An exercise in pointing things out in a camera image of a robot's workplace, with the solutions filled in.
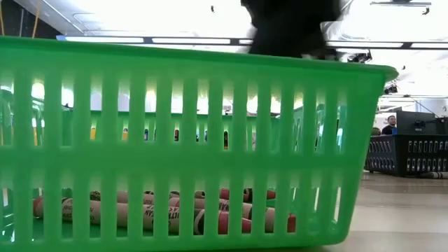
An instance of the wall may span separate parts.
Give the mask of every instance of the wall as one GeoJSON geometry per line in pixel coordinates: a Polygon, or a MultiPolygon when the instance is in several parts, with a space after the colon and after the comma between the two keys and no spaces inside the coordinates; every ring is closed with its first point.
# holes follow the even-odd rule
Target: wall
{"type": "Polygon", "coordinates": [[[415,111],[434,113],[440,117],[448,117],[448,99],[422,99],[415,104],[415,111]]]}

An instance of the man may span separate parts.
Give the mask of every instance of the man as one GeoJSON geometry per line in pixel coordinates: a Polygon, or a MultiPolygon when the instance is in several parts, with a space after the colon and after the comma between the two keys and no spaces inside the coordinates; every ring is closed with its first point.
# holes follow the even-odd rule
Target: man
{"type": "Polygon", "coordinates": [[[340,16],[339,0],[241,0],[257,29],[249,53],[282,57],[312,55],[334,59],[321,23],[340,16]]]}
{"type": "Polygon", "coordinates": [[[396,128],[395,125],[397,123],[397,119],[395,118],[394,115],[391,115],[387,118],[387,123],[389,125],[387,125],[383,128],[383,130],[381,131],[381,135],[392,134],[392,129],[396,128]]]}

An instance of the basket rim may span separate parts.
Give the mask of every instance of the basket rim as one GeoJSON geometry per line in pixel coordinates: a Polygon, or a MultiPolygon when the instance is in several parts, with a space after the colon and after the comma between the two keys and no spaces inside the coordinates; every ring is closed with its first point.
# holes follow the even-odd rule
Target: basket rim
{"type": "Polygon", "coordinates": [[[398,72],[392,66],[373,64],[344,64],[325,60],[309,60],[291,57],[248,55],[228,52],[209,52],[171,48],[151,48],[105,43],[57,41],[42,38],[0,37],[0,48],[53,50],[103,55],[126,55],[130,57],[161,57],[164,59],[201,60],[223,63],[250,64],[253,66],[295,67],[301,69],[325,69],[329,71],[368,72],[384,74],[386,81],[392,81],[398,72]]]}

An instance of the fluorescent light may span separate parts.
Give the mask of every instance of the fluorescent light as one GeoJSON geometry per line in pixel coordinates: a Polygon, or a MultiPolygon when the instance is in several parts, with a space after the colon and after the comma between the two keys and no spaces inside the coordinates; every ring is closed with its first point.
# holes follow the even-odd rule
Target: fluorescent light
{"type": "Polygon", "coordinates": [[[399,98],[399,99],[409,99],[409,98],[448,98],[448,95],[424,95],[424,94],[407,94],[404,96],[403,94],[385,94],[382,95],[381,98],[399,98]]]}
{"type": "Polygon", "coordinates": [[[448,43],[413,43],[411,48],[448,48],[448,43]]]}
{"type": "Polygon", "coordinates": [[[203,43],[203,44],[230,44],[228,38],[153,38],[154,43],[203,43]]]}
{"type": "Polygon", "coordinates": [[[369,53],[368,49],[357,49],[357,48],[336,48],[336,51],[341,53],[369,53]]]}
{"type": "Polygon", "coordinates": [[[68,41],[93,42],[93,43],[143,43],[143,38],[130,37],[89,37],[89,36],[67,36],[68,41]]]}
{"type": "Polygon", "coordinates": [[[158,44],[121,44],[123,46],[139,46],[149,48],[169,48],[169,49],[194,49],[193,45],[158,45],[158,44]]]}
{"type": "Polygon", "coordinates": [[[370,5],[376,5],[376,6],[406,6],[406,7],[422,7],[422,6],[431,6],[431,2],[409,2],[409,1],[380,1],[376,2],[373,1],[370,3],[370,5]]]}
{"type": "Polygon", "coordinates": [[[400,48],[403,43],[400,42],[355,42],[355,41],[329,41],[328,46],[341,48],[400,48]]]}
{"type": "Polygon", "coordinates": [[[240,39],[239,43],[243,44],[243,45],[250,45],[250,44],[252,44],[252,40],[251,39],[240,39]]]}

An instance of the ceiling light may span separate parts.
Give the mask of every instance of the ceiling light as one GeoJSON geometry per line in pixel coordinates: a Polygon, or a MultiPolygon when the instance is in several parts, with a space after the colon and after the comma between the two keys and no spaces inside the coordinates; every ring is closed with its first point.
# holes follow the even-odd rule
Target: ceiling light
{"type": "Polygon", "coordinates": [[[328,46],[334,48],[400,48],[400,42],[357,42],[357,41],[329,41],[328,46]]]}
{"type": "Polygon", "coordinates": [[[411,99],[411,98],[419,98],[419,99],[446,99],[448,98],[447,95],[408,95],[408,94],[387,94],[382,95],[381,98],[388,98],[388,99],[411,99]]]}
{"type": "Polygon", "coordinates": [[[143,43],[143,38],[102,36],[58,36],[58,40],[93,43],[143,43]]]}
{"type": "Polygon", "coordinates": [[[201,44],[230,44],[228,38],[153,38],[154,43],[201,43],[201,44]]]}
{"type": "Polygon", "coordinates": [[[252,44],[252,40],[251,39],[240,39],[239,43],[243,44],[243,45],[250,45],[250,44],[252,44]]]}
{"type": "Polygon", "coordinates": [[[406,7],[422,7],[431,6],[431,2],[411,2],[411,1],[373,1],[370,5],[376,6],[406,6],[406,7]]]}
{"type": "Polygon", "coordinates": [[[448,43],[413,43],[411,48],[441,48],[448,49],[448,43]]]}

